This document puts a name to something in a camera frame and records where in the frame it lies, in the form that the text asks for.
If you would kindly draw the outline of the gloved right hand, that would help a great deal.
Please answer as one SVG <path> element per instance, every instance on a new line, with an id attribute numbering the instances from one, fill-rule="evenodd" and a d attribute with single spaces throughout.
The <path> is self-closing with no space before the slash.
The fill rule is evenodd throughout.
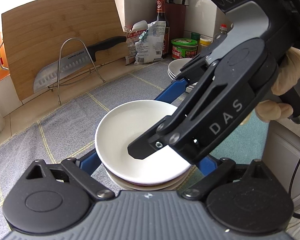
<path id="1" fill-rule="evenodd" d="M 277 80 L 271 87 L 274 95 L 280 96 L 288 92 L 300 79 L 300 50 L 294 47 L 286 52 L 287 58 L 280 66 Z M 288 103 L 276 103 L 271 100 L 260 102 L 255 107 L 257 117 L 263 122 L 288 118 L 294 108 Z"/>

